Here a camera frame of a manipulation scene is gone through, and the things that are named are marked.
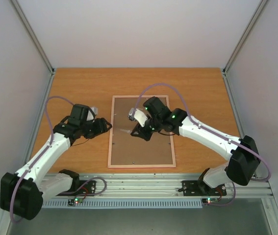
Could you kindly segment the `pink picture frame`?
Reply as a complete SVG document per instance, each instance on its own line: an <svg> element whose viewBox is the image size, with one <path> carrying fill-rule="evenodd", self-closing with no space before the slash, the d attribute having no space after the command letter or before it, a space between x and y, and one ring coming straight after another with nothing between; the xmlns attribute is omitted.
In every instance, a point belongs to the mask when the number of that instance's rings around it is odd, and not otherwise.
<svg viewBox="0 0 278 235"><path fill-rule="evenodd" d="M133 130L136 122L128 119L128 113L136 104L137 95L112 96L108 168L174 168L176 157L173 136L159 133L150 141L120 131Z"/></svg>

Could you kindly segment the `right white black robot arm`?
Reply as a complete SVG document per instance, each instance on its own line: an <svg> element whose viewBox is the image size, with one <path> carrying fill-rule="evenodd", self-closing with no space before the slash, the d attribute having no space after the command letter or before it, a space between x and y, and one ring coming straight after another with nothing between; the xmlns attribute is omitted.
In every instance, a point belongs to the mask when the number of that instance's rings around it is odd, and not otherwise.
<svg viewBox="0 0 278 235"><path fill-rule="evenodd" d="M215 188L234 182L246 186L252 179L260 160L253 138L242 139L220 132L188 116L185 110L170 110L156 96L143 104L145 114L137 108L131 108L128 118L137 124L131 132L133 137L149 141L153 133L162 130L192 139L222 156L226 163L216 168L207 168L196 181L199 195L209 195Z"/></svg>

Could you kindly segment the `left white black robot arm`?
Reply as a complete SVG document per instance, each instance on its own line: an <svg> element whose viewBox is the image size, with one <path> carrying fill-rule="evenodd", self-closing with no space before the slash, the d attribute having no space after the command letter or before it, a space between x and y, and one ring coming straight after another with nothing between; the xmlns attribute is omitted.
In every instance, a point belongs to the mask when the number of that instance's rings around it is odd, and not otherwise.
<svg viewBox="0 0 278 235"><path fill-rule="evenodd" d="M0 208L15 216L32 220L45 201L58 195L77 195L83 185L79 174L64 169L53 178L44 177L58 158L81 137L93 139L107 133L112 124L97 117L97 108L75 104L70 115L52 127L41 149L15 173L5 173L0 181Z"/></svg>

